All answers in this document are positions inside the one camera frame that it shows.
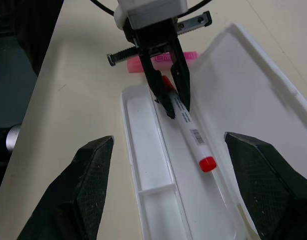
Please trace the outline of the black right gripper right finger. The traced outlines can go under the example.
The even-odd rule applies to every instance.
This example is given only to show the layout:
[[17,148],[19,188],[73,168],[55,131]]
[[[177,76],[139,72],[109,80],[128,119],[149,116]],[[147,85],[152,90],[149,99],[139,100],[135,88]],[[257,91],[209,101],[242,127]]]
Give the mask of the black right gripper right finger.
[[234,132],[226,132],[224,141],[259,237],[307,240],[307,179],[270,143]]

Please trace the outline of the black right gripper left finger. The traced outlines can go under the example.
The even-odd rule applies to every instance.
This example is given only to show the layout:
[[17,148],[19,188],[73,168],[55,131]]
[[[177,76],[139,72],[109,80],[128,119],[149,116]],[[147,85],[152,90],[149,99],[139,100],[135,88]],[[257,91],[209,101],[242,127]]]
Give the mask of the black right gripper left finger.
[[95,240],[106,201],[114,137],[88,142],[48,186],[19,240]]

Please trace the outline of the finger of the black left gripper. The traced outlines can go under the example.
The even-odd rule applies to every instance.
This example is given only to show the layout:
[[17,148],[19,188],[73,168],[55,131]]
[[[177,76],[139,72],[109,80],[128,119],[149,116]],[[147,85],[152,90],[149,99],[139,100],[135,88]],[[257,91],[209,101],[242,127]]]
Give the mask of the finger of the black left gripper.
[[167,116],[174,119],[176,116],[174,107],[165,87],[161,72],[153,67],[151,57],[146,49],[141,50],[138,55],[151,91],[163,106]]
[[170,69],[178,95],[188,111],[190,111],[191,90],[190,71],[178,37],[169,41],[169,54],[172,61]]

